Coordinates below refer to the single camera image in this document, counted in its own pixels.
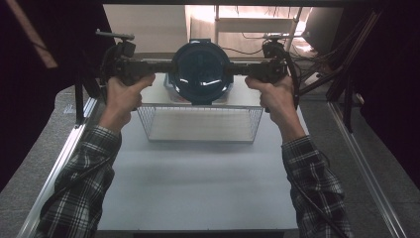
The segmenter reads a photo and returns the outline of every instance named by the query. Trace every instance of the plaid sleeve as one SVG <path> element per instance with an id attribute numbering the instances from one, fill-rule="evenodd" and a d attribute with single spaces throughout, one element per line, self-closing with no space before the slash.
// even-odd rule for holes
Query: plaid sleeve
<path id="1" fill-rule="evenodd" d="M 69 190 L 44 205 L 36 237 L 92 237 L 102 215 L 105 192 L 114 177 L 112 163 L 119 150 L 119 138 L 111 131 L 95 127 L 86 132 L 55 180 L 57 192 L 87 170 L 104 163 L 94 173 L 76 182 Z"/>
<path id="2" fill-rule="evenodd" d="M 311 200 L 348 236 L 353 237 L 339 179 L 328 169 L 309 136 L 282 145 L 287 178 L 294 178 Z M 339 237 L 330 225 L 292 186 L 300 237 Z"/>

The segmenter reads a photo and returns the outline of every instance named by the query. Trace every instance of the white wall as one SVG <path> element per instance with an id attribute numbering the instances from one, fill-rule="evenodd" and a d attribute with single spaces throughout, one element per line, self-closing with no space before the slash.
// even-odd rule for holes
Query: white wall
<path id="1" fill-rule="evenodd" d="M 175 53 L 188 42 L 184 6 L 104 5 L 114 33 L 134 34 L 136 53 Z"/>

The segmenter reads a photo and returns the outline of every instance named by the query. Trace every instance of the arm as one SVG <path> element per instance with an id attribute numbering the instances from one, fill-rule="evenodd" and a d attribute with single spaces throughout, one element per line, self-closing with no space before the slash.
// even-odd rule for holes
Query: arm
<path id="1" fill-rule="evenodd" d="M 141 106 L 140 92 L 154 80 L 154 75 L 147 76 L 127 87 L 117 78 L 109 79 L 108 102 L 99 124 L 85 133 L 79 149 L 59 173 L 54 194 L 42 209 L 36 237 L 94 235 L 114 177 L 112 164 L 121 144 L 119 134 L 130 121 L 132 109 Z"/>
<path id="2" fill-rule="evenodd" d="M 299 122 L 292 97 L 289 76 L 276 84 L 246 78 L 249 88 L 262 93 L 261 106 L 269 108 L 271 120 L 283 139 L 282 158 L 287 178 L 292 183 L 291 199 L 296 209 L 300 237 L 339 237 L 325 219 L 305 199 L 297 186 L 348 237 L 353 237 L 343 202 L 344 191 L 338 178 L 327 168 L 322 157 Z"/>

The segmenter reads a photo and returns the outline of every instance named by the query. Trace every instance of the cuff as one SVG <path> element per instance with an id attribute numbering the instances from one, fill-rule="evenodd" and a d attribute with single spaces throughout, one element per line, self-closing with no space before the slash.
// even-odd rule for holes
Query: cuff
<path id="1" fill-rule="evenodd" d="M 86 133 L 82 144 L 87 153 L 110 157 L 119 149 L 119 135 L 101 126 L 95 126 Z"/>

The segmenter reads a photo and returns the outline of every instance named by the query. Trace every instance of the grey floor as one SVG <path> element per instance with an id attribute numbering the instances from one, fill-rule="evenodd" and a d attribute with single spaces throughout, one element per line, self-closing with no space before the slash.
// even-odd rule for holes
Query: grey floor
<path id="1" fill-rule="evenodd" d="M 332 170 L 343 183 L 347 195 L 345 203 L 355 235 L 392 237 L 327 105 L 325 88 L 328 85 L 303 96 L 300 107 L 315 143 L 330 158 Z M 57 95 L 55 111 L 48 125 L 0 193 L 0 237 L 16 237 L 22 228 L 74 126 L 75 114 L 69 105 L 74 105 L 73 88 Z M 420 237 L 420 191 L 368 126 L 358 107 L 353 109 L 352 115 L 354 136 L 396 211 L 406 237 Z M 287 232 L 285 237 L 298 237 L 298 233 Z"/>

